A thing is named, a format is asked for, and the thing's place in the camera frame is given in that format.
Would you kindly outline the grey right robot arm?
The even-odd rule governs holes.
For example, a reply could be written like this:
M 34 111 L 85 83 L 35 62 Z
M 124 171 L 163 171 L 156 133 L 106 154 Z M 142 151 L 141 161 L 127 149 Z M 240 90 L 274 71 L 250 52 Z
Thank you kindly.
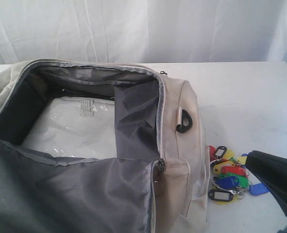
M 253 150 L 245 165 L 268 188 L 287 217 L 287 159 Z M 287 225 L 278 232 L 287 233 Z

